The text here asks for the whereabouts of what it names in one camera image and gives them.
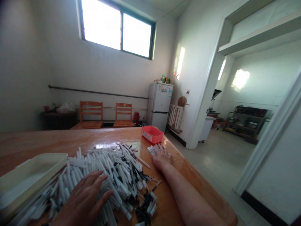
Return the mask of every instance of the ceiling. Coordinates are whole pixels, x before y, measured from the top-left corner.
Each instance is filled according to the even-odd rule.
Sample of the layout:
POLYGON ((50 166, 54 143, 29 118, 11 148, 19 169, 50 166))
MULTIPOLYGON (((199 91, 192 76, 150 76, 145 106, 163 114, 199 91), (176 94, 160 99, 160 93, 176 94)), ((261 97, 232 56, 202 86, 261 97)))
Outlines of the ceiling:
POLYGON ((185 9, 188 7, 189 3, 192 0, 143 0, 143 1, 166 14, 172 11, 170 15, 172 15, 177 19, 184 13, 185 9))

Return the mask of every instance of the wooden chair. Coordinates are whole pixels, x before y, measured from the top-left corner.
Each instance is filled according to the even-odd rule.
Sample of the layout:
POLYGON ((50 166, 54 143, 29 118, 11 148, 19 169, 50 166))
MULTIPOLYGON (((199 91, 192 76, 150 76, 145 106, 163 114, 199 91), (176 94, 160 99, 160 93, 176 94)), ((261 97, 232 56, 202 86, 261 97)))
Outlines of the wooden chair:
POLYGON ((94 101, 80 101, 79 123, 71 129, 99 129, 103 128, 103 103, 94 101), (82 115, 101 115, 101 121, 83 121, 82 115))
POLYGON ((125 128, 133 127, 134 123, 132 122, 132 104, 118 104, 116 103, 115 108, 115 123, 113 127, 115 128, 125 128), (131 120, 117 120, 117 115, 131 115, 131 120))

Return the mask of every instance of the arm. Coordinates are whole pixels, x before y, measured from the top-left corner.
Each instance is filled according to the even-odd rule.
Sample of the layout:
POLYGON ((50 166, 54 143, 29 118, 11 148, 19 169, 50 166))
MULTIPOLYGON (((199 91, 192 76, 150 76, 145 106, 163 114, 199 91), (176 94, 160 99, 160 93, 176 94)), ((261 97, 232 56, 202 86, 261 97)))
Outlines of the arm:
POLYGON ((171 157, 162 150, 152 155, 154 165, 160 170, 175 197, 177 206, 186 225, 225 226, 217 213, 201 194, 171 165, 171 157))

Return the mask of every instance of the chair backrest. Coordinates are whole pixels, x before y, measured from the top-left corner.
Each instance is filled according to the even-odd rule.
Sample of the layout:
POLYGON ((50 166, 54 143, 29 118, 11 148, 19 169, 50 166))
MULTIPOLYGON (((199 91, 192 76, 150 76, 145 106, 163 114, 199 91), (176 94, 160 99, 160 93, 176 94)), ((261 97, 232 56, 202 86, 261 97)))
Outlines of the chair backrest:
POLYGON ((131 115, 131 120, 132 120, 132 104, 116 103, 115 109, 116 109, 116 111, 115 111, 115 120, 116 121, 117 121, 117 115, 131 115))
POLYGON ((82 122, 82 115, 101 115, 101 121, 103 121, 103 103, 94 102, 94 101, 80 101, 80 105, 79 105, 80 122, 82 122))

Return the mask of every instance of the plastic bag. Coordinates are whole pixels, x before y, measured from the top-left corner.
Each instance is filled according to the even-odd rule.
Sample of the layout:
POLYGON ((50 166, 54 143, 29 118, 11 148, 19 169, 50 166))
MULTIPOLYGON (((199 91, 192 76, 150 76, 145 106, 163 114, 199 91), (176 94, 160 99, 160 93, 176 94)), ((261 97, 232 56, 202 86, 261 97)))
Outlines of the plastic bag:
POLYGON ((59 108, 56 109, 56 112, 60 114, 69 114, 75 111, 75 105, 73 103, 68 102, 63 103, 59 108))

